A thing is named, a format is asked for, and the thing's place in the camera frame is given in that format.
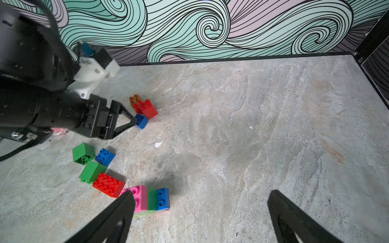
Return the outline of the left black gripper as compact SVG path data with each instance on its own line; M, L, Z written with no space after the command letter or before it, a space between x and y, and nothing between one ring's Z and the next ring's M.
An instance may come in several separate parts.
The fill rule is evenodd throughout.
M109 140L115 138L136 125L133 116L123 104L112 101L107 107L107 100L91 95L84 100L80 124L72 131L89 138Z

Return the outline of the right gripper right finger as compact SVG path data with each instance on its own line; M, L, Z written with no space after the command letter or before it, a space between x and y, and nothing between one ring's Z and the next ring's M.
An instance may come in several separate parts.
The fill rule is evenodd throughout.
M279 243L341 242L280 191L271 191L267 205Z

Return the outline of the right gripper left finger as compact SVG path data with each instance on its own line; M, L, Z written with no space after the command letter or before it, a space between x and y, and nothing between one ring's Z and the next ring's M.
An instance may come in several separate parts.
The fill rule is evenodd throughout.
M133 193L126 191L67 242L124 243L129 234L134 210Z

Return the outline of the lime long lego brick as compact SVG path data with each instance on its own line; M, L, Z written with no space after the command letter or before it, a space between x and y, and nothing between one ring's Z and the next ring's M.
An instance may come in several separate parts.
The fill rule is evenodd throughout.
M151 214L154 214L154 213L157 213L157 212L158 212L158 210L138 211L138 212L134 212L133 217L142 217L142 216L151 215Z

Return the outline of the magenta lego brick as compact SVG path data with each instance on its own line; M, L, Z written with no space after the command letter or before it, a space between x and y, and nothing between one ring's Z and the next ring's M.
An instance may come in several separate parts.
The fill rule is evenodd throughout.
M135 210L134 214L139 214L147 210L147 196L148 196L148 188L144 185L138 185L130 188L122 189L121 194L124 192L130 191L135 200Z

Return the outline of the blue lego brick front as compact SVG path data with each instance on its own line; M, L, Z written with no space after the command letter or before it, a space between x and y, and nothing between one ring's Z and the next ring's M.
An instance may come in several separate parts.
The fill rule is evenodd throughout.
M157 190L158 211L170 209L170 193L168 188L160 188Z

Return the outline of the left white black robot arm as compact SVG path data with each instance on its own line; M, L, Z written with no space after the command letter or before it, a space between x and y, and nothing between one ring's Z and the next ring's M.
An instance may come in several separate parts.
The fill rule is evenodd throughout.
M1 156L4 161L47 140L55 128L89 138L110 140L136 125L125 107L93 94L119 65L104 48L77 43L76 59L62 42L58 4L34 13L1 4L1 138L21 146Z

